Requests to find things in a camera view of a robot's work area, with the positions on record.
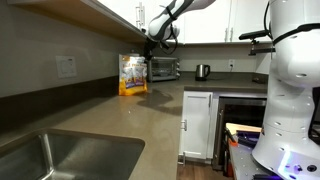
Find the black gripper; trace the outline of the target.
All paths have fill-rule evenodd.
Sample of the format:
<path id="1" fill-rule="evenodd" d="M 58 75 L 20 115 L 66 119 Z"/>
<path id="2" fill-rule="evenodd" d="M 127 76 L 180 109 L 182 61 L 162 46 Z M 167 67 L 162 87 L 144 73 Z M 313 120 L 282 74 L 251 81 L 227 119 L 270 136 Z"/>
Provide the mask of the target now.
<path id="1" fill-rule="evenodd" d="M 145 57 L 146 60 L 151 60 L 153 57 L 153 50 L 157 46 L 157 42 L 153 41 L 150 38 L 147 38 L 144 44 L 144 53 L 143 56 Z"/>

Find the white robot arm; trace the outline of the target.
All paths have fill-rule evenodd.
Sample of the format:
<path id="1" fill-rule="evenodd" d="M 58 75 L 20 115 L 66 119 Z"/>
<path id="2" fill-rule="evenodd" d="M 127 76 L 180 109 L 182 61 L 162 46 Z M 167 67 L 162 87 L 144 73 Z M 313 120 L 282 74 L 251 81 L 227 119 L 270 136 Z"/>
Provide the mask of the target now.
<path id="1" fill-rule="evenodd" d="M 320 180 L 320 146 L 308 136 L 320 86 L 320 0 L 269 0 L 271 60 L 267 104 L 252 156 L 287 180 Z"/>

